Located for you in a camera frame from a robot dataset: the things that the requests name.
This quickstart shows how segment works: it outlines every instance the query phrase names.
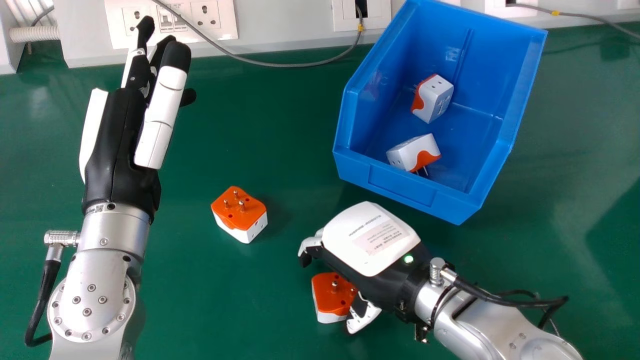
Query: robotic arm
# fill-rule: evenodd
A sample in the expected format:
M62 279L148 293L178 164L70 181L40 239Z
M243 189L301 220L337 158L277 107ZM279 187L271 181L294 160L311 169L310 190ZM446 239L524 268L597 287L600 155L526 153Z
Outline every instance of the robotic arm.
M432 258L415 231L377 204L362 202L302 241L303 267L323 259L358 289L346 329L354 334L382 311L415 324L415 339L435 338L462 360L582 360L567 341L541 328L567 300L510 301L470 284ZM545 310L539 327L518 310Z
M160 205L157 170L164 160L178 108L195 100L184 85L189 47L169 36L147 54L154 21L134 31L122 87L94 89L79 155L85 183L84 222L77 231L47 231L38 302L27 346L53 340L50 360L132 360L145 311L138 289L149 227ZM77 247L57 287L63 249ZM34 339L43 313L51 333Z

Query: bolt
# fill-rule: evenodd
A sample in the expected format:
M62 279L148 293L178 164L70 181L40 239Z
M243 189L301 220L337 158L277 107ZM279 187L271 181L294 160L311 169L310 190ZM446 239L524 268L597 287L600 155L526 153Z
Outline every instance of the bolt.
M445 266L445 262L442 258L433 258L429 262L429 281L434 286L440 286L444 283L444 280L440 276L440 271Z

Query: green tabletop surface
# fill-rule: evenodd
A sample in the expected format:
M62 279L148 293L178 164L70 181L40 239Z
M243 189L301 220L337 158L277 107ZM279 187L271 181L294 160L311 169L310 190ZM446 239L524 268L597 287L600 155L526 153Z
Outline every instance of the green tabletop surface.
M625 24L640 31L640 22ZM567 294L554 316L585 359L639 359L640 46L607 26L550 31L515 147L484 206L461 226L341 181L332 144L342 90L367 54L311 69L193 60L195 104L180 110L151 227L136 358L455 359L383 314L356 336L316 322L296 252L364 200L411 225L432 253L498 292ZM340 49L260 54L311 61ZM78 171L92 88L114 90L122 65L67 69L60 45L33 44L0 77L0 358L47 359L24 330L48 229L80 230ZM219 229L209 204L231 185L263 200L269 225L250 245ZM59 280L73 251L65 254ZM525 312L534 322L539 311ZM38 333L48 331L43 320Z

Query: blue storage box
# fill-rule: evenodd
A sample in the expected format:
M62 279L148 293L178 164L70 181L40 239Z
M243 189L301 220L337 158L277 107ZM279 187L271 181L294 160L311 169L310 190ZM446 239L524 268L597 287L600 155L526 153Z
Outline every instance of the blue storage box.
M483 204L513 147L547 32L431 0L407 0L342 98L333 155L340 178L461 224ZM437 73L454 85L427 124L415 87ZM392 167L386 151L433 133L442 158L429 178Z

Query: label sticker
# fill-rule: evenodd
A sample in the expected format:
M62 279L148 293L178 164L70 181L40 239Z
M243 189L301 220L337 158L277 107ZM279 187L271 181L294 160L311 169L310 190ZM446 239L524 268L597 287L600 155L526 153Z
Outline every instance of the label sticker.
M349 234L353 243L370 256L379 253L405 236L402 227L386 214L377 214Z

